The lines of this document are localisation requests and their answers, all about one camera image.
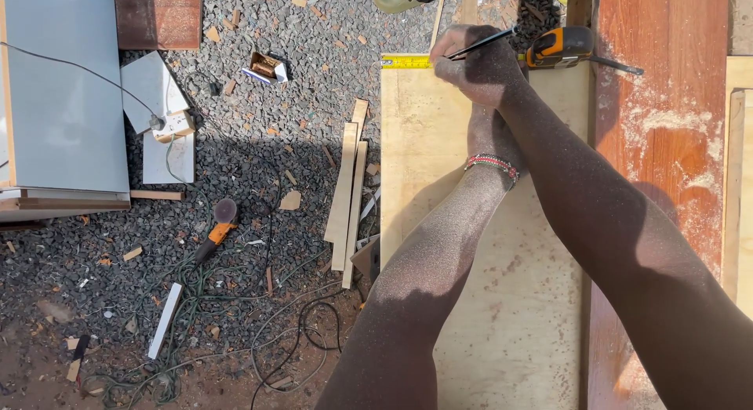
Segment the hand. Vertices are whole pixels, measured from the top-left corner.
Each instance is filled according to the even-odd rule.
[[[464,60],[450,60],[443,56],[497,32],[497,28],[489,25],[452,25],[429,54],[438,78],[460,88],[471,101],[495,108],[510,97],[511,90],[526,82],[517,63],[517,54],[507,40],[497,40],[472,51]]]
[[[512,164],[521,176],[528,172],[510,127],[494,107],[473,103],[467,141],[468,156],[493,154]]]

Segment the cardboard box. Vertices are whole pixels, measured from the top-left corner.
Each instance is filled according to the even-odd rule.
[[[260,73],[258,71],[254,71],[252,68],[254,67],[254,63],[261,63],[266,66],[269,66],[274,69],[274,77],[265,75],[263,73]],[[266,84],[276,84],[281,82],[287,82],[287,72],[285,69],[285,64],[277,59],[273,59],[269,56],[266,56],[261,53],[257,53],[254,51],[251,53],[251,61],[249,62],[248,68],[242,68],[241,71],[245,73],[248,76],[252,76],[254,78],[257,78],[258,80],[266,83]]]
[[[155,139],[162,144],[170,143],[175,135],[175,139],[191,135],[196,132],[196,126],[193,124],[193,118],[185,110],[175,112],[165,117],[165,129],[162,131],[152,131]]]

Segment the reddish-brown wooden board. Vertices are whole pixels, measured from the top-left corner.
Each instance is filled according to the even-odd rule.
[[[115,0],[120,50],[198,50],[202,0]]]
[[[719,279],[728,0],[594,0],[597,150],[672,219]],[[587,407],[663,408],[625,330],[593,286]]]

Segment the orange power tool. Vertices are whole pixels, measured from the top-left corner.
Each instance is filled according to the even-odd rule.
[[[196,250],[194,259],[198,265],[206,261],[216,251],[231,229],[238,227],[238,206],[230,198],[223,198],[215,206],[217,225]]]
[[[525,54],[518,56],[534,69],[573,67],[581,60],[591,60],[634,75],[643,69],[600,58],[593,53],[593,33],[588,27],[564,27],[551,30],[533,41]]]

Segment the dirt ground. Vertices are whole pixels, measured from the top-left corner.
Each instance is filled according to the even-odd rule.
[[[342,295],[334,300],[340,314],[340,337],[344,344],[347,332],[353,326],[358,313],[360,299],[358,294]],[[315,310],[308,319],[309,326],[318,329],[325,336],[328,346],[336,344],[334,315],[323,310]],[[275,344],[256,351],[256,361],[262,366],[263,376],[269,367],[277,366],[295,343],[295,334],[288,334]],[[265,359],[269,352],[276,351],[276,356],[269,361]],[[142,365],[146,360],[146,350],[139,347],[121,347],[103,345],[89,348],[80,370],[80,379],[95,374],[108,373],[113,370],[131,370]],[[181,361],[211,354],[201,349],[188,350]],[[65,338],[59,337],[46,320],[29,323],[10,323],[0,330],[0,408],[7,410],[48,410],[81,409],[97,410],[104,408],[101,397],[83,397],[74,382],[66,379],[69,364],[73,356],[67,350]],[[290,376],[294,383],[288,389],[298,386],[319,366],[325,351],[311,345],[301,337],[293,359],[269,379],[278,381]],[[319,394],[334,369],[339,353],[328,351],[324,366],[308,380],[304,386],[289,394],[266,391],[262,388],[254,405],[255,410],[284,408],[286,410],[304,410],[314,407]],[[182,393],[177,401],[160,408],[166,410],[185,408],[211,408],[216,410],[249,410],[251,397],[258,386],[259,379],[254,375],[250,364],[249,352],[241,352],[226,357],[214,357],[205,361],[194,362],[190,366],[178,369],[181,375]],[[87,385],[89,390],[103,386],[101,382]],[[147,394],[133,406],[136,410],[152,410],[157,406]]]

